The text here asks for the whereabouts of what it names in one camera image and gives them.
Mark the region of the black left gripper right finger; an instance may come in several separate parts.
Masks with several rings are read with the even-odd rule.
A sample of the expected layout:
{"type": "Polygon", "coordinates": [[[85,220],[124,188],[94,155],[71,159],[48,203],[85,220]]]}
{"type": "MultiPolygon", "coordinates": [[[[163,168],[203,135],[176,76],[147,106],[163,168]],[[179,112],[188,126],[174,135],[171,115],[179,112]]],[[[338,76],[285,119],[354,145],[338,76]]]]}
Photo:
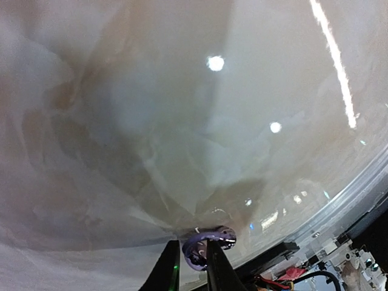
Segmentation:
{"type": "Polygon", "coordinates": [[[207,240],[207,288],[212,291],[247,290],[214,240],[207,240]]]}

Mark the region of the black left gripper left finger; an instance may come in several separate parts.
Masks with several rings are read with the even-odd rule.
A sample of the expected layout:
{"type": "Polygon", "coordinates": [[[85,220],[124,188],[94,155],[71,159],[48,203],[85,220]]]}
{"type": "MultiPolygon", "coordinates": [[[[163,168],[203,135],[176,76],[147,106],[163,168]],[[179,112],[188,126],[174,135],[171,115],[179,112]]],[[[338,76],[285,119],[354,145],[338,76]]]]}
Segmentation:
{"type": "Polygon", "coordinates": [[[139,291],[179,290],[180,254],[179,241],[170,240],[139,291]]]}

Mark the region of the dark earbud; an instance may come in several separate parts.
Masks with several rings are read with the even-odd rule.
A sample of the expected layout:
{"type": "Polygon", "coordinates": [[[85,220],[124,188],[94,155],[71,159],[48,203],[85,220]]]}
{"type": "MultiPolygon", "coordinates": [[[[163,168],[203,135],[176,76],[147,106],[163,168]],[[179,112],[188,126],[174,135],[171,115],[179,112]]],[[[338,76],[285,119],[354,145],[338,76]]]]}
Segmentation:
{"type": "Polygon", "coordinates": [[[182,245],[184,259],[193,270],[206,271],[208,241],[216,241],[223,250],[230,250],[236,244],[236,233],[227,226],[212,229],[196,228],[194,234],[182,245]]]}

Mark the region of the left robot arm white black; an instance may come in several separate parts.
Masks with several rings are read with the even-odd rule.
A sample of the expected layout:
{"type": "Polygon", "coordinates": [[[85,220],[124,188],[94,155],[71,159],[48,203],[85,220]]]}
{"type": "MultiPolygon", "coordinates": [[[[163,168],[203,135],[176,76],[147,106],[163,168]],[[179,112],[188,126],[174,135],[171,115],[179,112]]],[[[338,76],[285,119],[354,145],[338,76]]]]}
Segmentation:
{"type": "Polygon", "coordinates": [[[317,276],[325,277],[335,290],[341,288],[339,279],[324,268],[325,262],[317,256],[300,267],[288,268],[276,280],[263,277],[261,272],[270,264],[299,251],[294,242],[279,243],[233,269],[224,252],[235,244],[235,231],[226,226],[198,230],[184,244],[170,240],[141,290],[179,290],[181,256],[193,270],[206,272],[207,284],[199,290],[294,290],[298,283],[317,276]]]}

